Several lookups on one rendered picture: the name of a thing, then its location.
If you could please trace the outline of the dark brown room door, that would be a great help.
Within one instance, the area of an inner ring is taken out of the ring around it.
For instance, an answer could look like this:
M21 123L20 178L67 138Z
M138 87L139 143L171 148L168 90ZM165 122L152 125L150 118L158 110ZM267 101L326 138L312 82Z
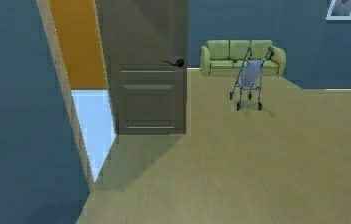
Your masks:
M119 135L186 132L189 0L95 0ZM182 58L184 66L168 64Z

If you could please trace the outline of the green sofa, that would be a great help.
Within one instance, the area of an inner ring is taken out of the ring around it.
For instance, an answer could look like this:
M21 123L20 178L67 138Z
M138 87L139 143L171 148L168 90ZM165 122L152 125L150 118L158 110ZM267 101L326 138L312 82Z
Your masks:
M235 75L246 60L266 57L265 76L280 76L285 71L286 52L271 40L207 40L200 50L200 72L204 76Z

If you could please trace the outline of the grey folding stroller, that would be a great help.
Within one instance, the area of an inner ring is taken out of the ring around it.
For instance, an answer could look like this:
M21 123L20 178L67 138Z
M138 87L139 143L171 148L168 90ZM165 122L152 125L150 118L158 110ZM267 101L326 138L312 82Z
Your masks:
M251 59L253 50L251 47L247 48L245 60L242 62L239 73L236 77L232 90L229 93L229 99L234 98L236 89L239 89L239 100L236 102L236 110L239 111L242 106L242 95L244 91L248 92L248 99L252 99L252 92L257 91L257 108L259 111L263 109L261 102L261 92L263 83L263 66L269 55L273 56L274 52L271 47L267 49L267 53L261 59Z

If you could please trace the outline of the white framed picture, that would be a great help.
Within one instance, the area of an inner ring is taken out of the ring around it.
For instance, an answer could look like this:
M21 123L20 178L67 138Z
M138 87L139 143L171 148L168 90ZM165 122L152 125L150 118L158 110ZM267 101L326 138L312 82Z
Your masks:
M327 21L350 21L351 0L331 0L326 15Z

